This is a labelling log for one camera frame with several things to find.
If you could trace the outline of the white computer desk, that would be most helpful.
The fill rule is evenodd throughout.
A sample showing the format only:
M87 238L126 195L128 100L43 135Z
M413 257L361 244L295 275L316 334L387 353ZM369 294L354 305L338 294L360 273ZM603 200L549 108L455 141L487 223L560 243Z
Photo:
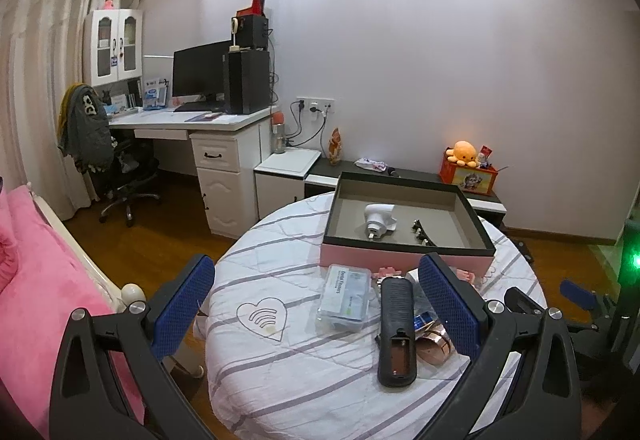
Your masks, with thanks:
M258 220L254 169L271 154L270 116L268 108L217 116L163 109L115 116L110 126L140 139L190 143L209 230L237 239Z

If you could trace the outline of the blue gum pack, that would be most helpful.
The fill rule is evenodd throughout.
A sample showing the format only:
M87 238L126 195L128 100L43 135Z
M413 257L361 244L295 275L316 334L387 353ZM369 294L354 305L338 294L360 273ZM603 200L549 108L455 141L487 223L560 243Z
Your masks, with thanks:
M419 316L413 319L413 330L416 334L425 332L429 327L435 323L435 320L428 312L422 312Z

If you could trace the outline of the black remote control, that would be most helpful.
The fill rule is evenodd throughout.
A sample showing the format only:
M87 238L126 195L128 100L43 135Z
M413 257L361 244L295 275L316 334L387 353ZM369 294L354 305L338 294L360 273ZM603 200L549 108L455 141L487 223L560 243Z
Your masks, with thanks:
M384 278L380 283L380 294L378 381L388 388L407 387L416 380L416 332L411 282L405 278Z

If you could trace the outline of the pink toy teeth clip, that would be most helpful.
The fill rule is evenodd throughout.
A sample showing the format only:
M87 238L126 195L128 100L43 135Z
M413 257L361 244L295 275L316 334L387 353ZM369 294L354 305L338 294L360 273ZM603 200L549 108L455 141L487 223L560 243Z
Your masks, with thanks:
M386 278L402 278L404 275L400 270L394 267L382 267L378 271L372 273L372 278L378 282L382 282Z

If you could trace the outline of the black flower hair clip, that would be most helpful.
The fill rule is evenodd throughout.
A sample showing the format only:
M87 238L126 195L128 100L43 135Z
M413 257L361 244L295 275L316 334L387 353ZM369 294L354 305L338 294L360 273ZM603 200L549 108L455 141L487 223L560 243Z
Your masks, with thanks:
M411 227L418 242L426 247L434 247L435 242L428 236L420 219L416 219Z

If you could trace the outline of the clear plastic floss box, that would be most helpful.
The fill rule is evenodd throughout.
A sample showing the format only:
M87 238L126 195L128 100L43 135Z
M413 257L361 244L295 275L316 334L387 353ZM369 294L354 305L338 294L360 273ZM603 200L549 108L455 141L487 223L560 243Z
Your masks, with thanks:
M317 309L317 327L323 333L356 333L367 320L371 272L333 264L324 281Z

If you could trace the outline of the black office chair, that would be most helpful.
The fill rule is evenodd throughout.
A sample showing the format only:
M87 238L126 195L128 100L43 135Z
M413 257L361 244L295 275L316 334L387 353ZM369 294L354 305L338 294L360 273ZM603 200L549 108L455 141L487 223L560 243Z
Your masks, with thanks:
M160 200L156 193L142 190L155 180L160 163L153 150L147 145L137 145L131 138L115 137L111 131L115 157L107 171L87 171L93 189L101 200L108 200L99 215L99 222L105 223L112 209L121 206L125 210L126 226L134 225L134 201L137 199Z

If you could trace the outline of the white bed post knob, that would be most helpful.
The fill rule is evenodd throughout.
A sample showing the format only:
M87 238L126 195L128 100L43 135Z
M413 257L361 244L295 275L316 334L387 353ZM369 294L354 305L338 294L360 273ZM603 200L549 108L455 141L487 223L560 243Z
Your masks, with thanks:
M138 284L127 283L120 289L120 299L125 307L128 308L134 303L145 303L146 296Z

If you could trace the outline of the pink black storage box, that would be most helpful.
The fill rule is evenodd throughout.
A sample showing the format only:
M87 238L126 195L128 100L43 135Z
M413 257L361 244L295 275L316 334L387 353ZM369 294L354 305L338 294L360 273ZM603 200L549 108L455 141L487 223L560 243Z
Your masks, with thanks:
M422 256L435 253L446 265L481 277L494 260L495 244L459 188L445 185L448 193L438 188L341 183L333 192L320 246L320 265L338 264L372 272L390 266L408 272L418 267ZM379 240L369 240L363 216L368 204L395 205L396 230ZM423 246L414 236L411 227L416 219L421 220L434 247Z

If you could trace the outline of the red toy box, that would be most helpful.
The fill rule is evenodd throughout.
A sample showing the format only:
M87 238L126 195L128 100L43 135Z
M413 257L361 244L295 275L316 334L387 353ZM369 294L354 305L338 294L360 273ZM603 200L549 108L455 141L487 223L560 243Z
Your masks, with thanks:
M442 158L438 174L442 182L457 186L464 192L491 195L498 171L494 167L472 168L449 162L447 156Z

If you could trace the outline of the black computer tower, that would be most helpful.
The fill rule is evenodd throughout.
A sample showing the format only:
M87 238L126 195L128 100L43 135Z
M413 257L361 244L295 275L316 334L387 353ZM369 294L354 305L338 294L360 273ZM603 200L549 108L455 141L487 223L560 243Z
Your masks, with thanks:
M224 56L226 112L252 114L271 104L267 50L245 49Z

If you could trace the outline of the white plug night light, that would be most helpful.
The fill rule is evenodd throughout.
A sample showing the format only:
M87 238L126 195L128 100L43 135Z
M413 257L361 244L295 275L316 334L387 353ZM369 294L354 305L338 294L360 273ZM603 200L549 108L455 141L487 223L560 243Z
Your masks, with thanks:
M379 240L386 233L396 230L397 219L393 215L394 208L393 204L368 204L364 208L363 216L369 240Z

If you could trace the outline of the rose gold metal cup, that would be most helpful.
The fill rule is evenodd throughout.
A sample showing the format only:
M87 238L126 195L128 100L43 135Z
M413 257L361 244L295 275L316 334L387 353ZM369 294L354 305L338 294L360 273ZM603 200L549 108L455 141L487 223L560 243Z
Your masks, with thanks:
M427 327L416 340L416 355L431 366L441 366L456 351L442 323Z

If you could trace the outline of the orange octopus plush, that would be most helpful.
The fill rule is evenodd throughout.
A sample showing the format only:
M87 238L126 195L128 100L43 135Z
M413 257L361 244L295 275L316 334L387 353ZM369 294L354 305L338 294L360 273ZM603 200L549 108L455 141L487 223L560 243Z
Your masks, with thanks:
M452 148L446 150L445 155L448 162L456 164L457 166L471 168L478 166L477 151L469 141L457 141Z

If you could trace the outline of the white curtain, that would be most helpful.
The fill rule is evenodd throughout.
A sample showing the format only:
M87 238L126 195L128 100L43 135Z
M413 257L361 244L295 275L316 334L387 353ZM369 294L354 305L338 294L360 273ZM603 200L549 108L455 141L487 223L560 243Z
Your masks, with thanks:
M92 190L58 148L65 90L81 81L86 17L104 0L1 0L1 176L30 183L63 220Z

